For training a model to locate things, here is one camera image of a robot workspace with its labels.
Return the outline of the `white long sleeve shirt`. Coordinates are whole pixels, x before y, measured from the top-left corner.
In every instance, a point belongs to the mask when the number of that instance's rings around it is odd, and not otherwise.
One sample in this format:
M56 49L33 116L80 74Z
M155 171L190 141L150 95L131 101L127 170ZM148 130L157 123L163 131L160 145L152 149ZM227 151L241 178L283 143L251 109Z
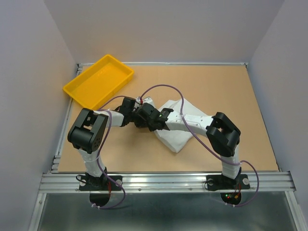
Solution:
M174 101L168 100L165 102L158 111L162 111L163 108L171 108L176 112L180 112L181 99ZM184 99L183 114L189 114L193 116L207 116L188 100ZM156 137L172 152L178 153L186 145L186 143L192 138L192 134L189 131L180 130L155 130Z

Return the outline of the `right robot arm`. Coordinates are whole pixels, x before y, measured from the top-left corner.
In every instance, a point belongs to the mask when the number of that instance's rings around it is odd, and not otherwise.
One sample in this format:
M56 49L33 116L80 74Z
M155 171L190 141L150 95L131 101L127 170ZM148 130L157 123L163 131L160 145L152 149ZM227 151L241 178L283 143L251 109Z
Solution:
M227 188L232 188L239 182L240 163L238 157L238 144L241 132L221 112L214 116L201 116L183 114L164 108L144 109L140 107L136 114L140 117L150 131L168 130L185 131L191 133L209 152L222 162L221 182Z

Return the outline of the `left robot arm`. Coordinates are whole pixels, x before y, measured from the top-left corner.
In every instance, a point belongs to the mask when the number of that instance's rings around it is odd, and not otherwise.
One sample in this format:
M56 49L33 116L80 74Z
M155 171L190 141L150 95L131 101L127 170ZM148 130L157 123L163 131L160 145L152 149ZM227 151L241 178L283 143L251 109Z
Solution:
M86 167L84 176L77 177L82 186L91 185L97 190L107 185L105 165L100 151L111 127L123 127L133 121L136 109L119 106L115 110L93 111L83 108L67 135L67 140L81 154Z

